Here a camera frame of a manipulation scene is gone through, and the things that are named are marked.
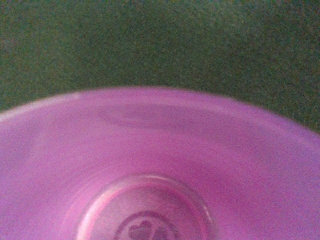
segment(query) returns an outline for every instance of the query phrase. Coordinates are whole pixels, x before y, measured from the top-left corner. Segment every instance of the heart logo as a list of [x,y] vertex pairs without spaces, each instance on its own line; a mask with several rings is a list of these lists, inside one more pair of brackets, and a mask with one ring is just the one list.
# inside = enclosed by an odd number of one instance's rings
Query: heart logo
[[149,240],[151,231],[152,231],[151,222],[145,220],[145,221],[142,221],[139,226],[133,225],[129,228],[129,237],[132,240]]

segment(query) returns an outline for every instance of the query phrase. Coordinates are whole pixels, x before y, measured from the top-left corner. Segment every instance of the green carpet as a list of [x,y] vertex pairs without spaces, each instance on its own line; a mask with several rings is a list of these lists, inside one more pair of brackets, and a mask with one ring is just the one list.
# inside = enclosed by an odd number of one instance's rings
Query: green carpet
[[320,6],[302,1],[0,3],[0,111],[77,90],[224,95],[320,133]]

